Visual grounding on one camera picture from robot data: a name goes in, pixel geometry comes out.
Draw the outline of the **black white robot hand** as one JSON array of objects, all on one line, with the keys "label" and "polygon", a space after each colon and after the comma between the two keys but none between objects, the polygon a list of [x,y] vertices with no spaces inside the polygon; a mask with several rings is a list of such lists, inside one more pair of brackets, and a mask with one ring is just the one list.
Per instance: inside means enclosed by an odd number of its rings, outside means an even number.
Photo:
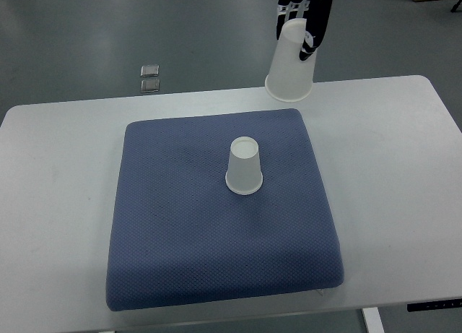
[{"label": "black white robot hand", "polygon": [[302,18],[305,20],[305,34],[299,52],[299,60],[306,61],[321,45],[333,0],[278,0],[276,6],[276,39],[282,34],[283,25],[293,20],[303,5]]}]

